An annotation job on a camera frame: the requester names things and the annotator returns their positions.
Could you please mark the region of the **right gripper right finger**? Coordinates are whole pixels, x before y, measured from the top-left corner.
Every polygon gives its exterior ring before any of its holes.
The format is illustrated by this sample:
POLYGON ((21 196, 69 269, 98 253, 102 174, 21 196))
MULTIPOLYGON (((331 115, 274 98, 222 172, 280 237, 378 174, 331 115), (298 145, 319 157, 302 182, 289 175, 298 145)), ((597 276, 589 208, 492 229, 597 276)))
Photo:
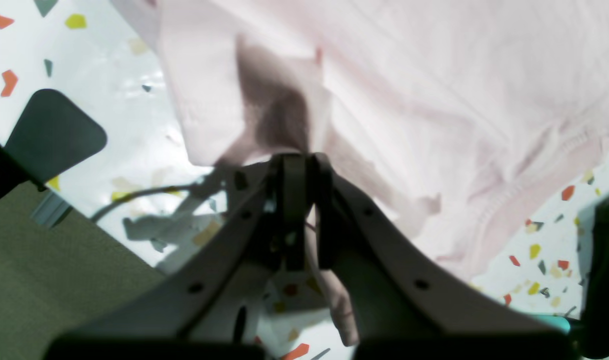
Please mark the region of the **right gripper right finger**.
POLYGON ((348 292, 355 360, 573 360, 567 335, 490 300, 415 248, 370 196, 309 158, 317 260, 348 292))

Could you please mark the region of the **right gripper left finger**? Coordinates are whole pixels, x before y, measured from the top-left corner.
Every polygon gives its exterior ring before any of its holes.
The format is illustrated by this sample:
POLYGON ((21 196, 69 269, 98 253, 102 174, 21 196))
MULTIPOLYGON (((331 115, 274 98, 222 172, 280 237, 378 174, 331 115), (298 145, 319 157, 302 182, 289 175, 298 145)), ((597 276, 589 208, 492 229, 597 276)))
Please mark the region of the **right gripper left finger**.
POLYGON ((263 180, 186 265, 135 301, 58 337, 46 360, 266 360, 265 286, 305 264, 307 158, 275 155, 263 180))

